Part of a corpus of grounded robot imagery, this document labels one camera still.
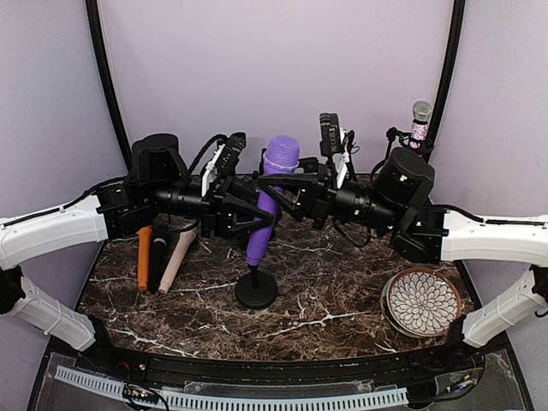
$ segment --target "white wall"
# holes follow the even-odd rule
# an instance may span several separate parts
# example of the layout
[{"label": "white wall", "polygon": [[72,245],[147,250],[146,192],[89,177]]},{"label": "white wall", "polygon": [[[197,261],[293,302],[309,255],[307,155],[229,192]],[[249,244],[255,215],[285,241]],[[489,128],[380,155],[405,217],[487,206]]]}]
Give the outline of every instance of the white wall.
[{"label": "white wall", "polygon": [[[0,216],[57,205],[124,168],[81,0],[0,2]],[[25,263],[44,291],[74,306],[98,250]],[[0,410],[27,409],[47,338],[0,317]]]},{"label": "white wall", "polygon": [[319,155],[319,113],[338,112],[369,171],[392,126],[435,98],[452,1],[103,1],[127,130],[181,138],[187,163],[214,134],[245,131],[238,171],[256,170],[275,134]]},{"label": "white wall", "polygon": [[[432,156],[433,199],[478,214],[548,214],[548,3],[468,2],[449,102]],[[484,302],[523,265],[468,262]],[[536,409],[548,409],[548,321],[509,331]]]}]

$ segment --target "white grille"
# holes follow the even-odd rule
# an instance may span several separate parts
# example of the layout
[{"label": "white grille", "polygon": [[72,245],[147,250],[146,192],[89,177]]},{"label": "white grille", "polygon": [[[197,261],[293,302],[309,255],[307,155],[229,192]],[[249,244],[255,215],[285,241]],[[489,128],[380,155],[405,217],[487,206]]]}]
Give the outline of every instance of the white grille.
[{"label": "white grille", "polygon": [[[101,396],[124,401],[124,383],[114,379],[96,377],[64,366],[57,367],[55,379]],[[407,405],[407,389],[400,388],[352,396],[328,396],[322,398],[266,400],[247,398],[224,398],[217,396],[196,396],[168,390],[160,391],[173,410],[205,411],[363,411]],[[164,409],[159,402],[156,409]]]}]

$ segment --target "marble tabletop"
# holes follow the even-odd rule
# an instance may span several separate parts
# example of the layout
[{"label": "marble tabletop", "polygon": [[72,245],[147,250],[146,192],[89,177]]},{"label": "marble tabletop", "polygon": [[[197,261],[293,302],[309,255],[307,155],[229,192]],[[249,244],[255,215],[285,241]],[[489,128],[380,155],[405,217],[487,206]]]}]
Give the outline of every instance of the marble tabletop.
[{"label": "marble tabletop", "polygon": [[[188,222],[173,217],[170,227]],[[366,230],[349,224],[360,239]],[[213,360],[334,360],[427,348],[444,337],[412,338],[383,316],[380,295],[398,272],[425,266],[448,278],[473,310],[452,264],[416,265],[373,238],[365,248],[346,242],[331,223],[312,229],[286,213],[261,263],[276,277],[276,302],[261,311],[238,304],[235,282],[247,273],[236,241],[197,238],[167,295],[137,289],[136,236],[105,245],[79,311],[102,319],[115,345],[147,353]]]}]

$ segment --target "stack of plates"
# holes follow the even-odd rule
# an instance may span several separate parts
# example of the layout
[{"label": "stack of plates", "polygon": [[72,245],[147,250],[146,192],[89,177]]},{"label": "stack of plates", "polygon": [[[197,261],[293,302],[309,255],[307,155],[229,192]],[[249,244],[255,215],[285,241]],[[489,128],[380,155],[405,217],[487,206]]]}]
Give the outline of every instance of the stack of plates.
[{"label": "stack of plates", "polygon": [[383,288],[381,308],[390,323],[406,336],[443,335],[461,315],[455,286],[427,268],[413,268],[391,278]]}]

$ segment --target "microphone grille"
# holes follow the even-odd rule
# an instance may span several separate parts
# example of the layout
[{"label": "microphone grille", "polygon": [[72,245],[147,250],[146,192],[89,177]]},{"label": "microphone grille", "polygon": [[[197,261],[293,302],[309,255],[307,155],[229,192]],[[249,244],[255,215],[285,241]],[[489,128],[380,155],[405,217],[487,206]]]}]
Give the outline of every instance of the microphone grille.
[{"label": "microphone grille", "polygon": [[294,169],[299,165],[299,154],[299,141],[287,135],[277,135],[266,148],[265,161],[273,166]]},{"label": "microphone grille", "polygon": [[415,101],[413,104],[413,119],[419,122],[428,122],[432,115],[432,105],[425,100]]}]

